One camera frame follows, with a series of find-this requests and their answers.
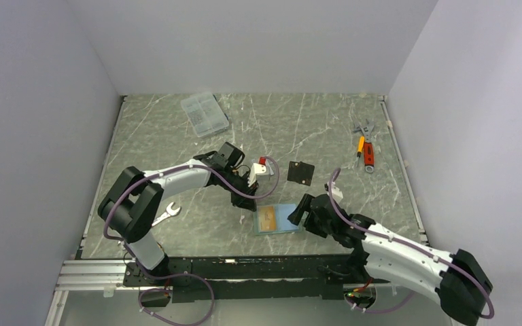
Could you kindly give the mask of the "green card holder wallet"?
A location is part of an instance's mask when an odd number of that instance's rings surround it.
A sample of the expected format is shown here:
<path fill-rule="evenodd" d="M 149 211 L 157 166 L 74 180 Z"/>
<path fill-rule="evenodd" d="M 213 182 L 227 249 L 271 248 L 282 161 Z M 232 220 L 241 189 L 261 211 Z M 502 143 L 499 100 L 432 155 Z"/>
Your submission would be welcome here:
<path fill-rule="evenodd" d="M 260 232 L 259 231 L 259 229 L 258 229 L 258 210 L 260 207 L 263 207 L 263 206 L 258 206 L 257 211 L 254 214 L 254 232 L 257 235 L 294 233 L 294 232 L 300 231 L 299 226 L 295 226 L 288 221 L 288 215 L 296 208 L 296 204 L 275 204 L 275 205 L 266 205 L 266 206 L 273 206 L 275 208 L 277 230 L 274 232 Z"/>

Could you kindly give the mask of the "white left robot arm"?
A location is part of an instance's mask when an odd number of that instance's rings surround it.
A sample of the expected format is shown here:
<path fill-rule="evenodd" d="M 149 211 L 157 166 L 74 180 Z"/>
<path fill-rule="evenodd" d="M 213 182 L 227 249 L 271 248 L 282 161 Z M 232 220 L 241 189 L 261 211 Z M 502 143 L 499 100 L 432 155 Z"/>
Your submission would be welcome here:
<path fill-rule="evenodd" d="M 160 170 L 125 168 L 102 199 L 97 215 L 103 231 L 116 232 L 142 266 L 141 276 L 151 285 L 169 275 L 169 257 L 151 229 L 160 203 L 190 189 L 220 186 L 230 192 L 230 202 L 240 209 L 256 209 L 258 182 L 253 168 L 239 173 L 245 154 L 230 143 L 217 151 L 194 156 L 183 164 Z"/>

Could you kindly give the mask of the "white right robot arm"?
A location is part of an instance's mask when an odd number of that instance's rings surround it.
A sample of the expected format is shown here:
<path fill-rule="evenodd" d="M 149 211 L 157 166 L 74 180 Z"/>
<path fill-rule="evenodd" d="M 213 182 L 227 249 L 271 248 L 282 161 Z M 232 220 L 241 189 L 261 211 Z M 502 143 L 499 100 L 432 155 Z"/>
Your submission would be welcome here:
<path fill-rule="evenodd" d="M 473 254 L 433 249 L 361 214 L 349 214 L 329 195 L 305 194 L 288 221 L 351 249 L 345 269 L 356 282 L 386 280 L 436 302 L 463 325 L 494 316 L 491 281 Z"/>

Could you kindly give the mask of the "clear plastic organizer box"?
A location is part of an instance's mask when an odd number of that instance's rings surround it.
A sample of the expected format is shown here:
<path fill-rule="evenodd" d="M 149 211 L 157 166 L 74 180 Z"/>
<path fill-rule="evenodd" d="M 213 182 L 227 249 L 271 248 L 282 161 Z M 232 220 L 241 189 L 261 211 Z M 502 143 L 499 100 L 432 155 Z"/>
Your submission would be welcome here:
<path fill-rule="evenodd" d="M 194 94 L 180 104 L 199 138 L 225 131 L 230 126 L 227 115 L 210 92 Z"/>

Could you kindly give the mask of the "silver open-end wrench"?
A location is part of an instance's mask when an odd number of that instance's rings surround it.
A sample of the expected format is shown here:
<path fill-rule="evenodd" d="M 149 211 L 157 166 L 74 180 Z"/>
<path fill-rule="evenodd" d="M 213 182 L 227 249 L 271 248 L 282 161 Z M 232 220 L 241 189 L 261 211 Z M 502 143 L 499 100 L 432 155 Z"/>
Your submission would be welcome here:
<path fill-rule="evenodd" d="M 155 218 L 155 220 L 152 223 L 152 227 L 155 227 L 162 221 L 168 219 L 169 217 L 177 216 L 181 211 L 181 207 L 176 205 L 174 202 L 170 202 L 167 207 L 165 208 L 165 211 L 163 214 Z"/>

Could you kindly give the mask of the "orange small screwdriver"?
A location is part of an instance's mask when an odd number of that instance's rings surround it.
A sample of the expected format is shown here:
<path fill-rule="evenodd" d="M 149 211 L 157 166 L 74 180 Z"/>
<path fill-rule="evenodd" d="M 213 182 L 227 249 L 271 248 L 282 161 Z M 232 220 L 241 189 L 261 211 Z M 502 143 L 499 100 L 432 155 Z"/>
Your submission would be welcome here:
<path fill-rule="evenodd" d="M 362 156 L 363 148 L 364 148 L 364 143 L 365 143 L 365 137 L 364 137 L 364 136 L 361 136 L 361 137 L 359 138 L 358 146 L 357 146 L 357 151 L 356 151 L 356 157 L 357 157 L 357 158 L 360 158 L 360 157 Z"/>

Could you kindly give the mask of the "red adjustable wrench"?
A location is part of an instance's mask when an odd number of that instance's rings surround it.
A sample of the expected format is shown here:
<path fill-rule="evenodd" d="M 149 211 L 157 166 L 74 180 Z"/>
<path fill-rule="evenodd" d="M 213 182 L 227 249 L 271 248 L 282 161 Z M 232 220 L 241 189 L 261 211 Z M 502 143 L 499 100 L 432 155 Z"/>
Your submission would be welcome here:
<path fill-rule="evenodd" d="M 375 128 L 375 124 L 373 121 L 370 121 L 369 119 L 366 119 L 366 123 L 364 125 L 362 124 L 355 124 L 353 132 L 361 132 L 362 136 L 364 137 L 363 146 L 362 146 L 362 156 L 364 159 L 364 166 L 365 171 L 367 173 L 373 173 L 375 171 L 375 153 L 374 148 L 372 145 L 372 131 Z"/>

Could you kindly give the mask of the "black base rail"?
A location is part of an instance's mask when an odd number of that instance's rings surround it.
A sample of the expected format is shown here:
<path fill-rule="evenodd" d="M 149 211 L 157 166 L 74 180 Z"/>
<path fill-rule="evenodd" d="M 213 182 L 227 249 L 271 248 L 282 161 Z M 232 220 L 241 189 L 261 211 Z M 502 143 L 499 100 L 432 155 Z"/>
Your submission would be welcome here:
<path fill-rule="evenodd" d="M 348 254 L 270 255 L 237 257 L 172 257 L 172 280 L 144 275 L 133 262 L 126 264 L 126 288 L 166 286 L 173 302 L 319 297 L 341 300 L 354 288 L 373 287 L 363 270 L 350 268 Z"/>

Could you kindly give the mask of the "aluminium frame rail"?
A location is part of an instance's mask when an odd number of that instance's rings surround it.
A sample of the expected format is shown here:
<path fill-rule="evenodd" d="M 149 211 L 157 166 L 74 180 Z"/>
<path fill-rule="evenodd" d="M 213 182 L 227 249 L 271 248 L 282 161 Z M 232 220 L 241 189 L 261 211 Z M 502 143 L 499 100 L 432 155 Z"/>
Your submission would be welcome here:
<path fill-rule="evenodd" d="M 99 291 L 103 297 L 112 297 L 123 288 L 126 263 L 121 260 L 79 259 L 63 262 L 48 315 L 46 325 L 59 325 L 65 304 L 72 291 Z"/>

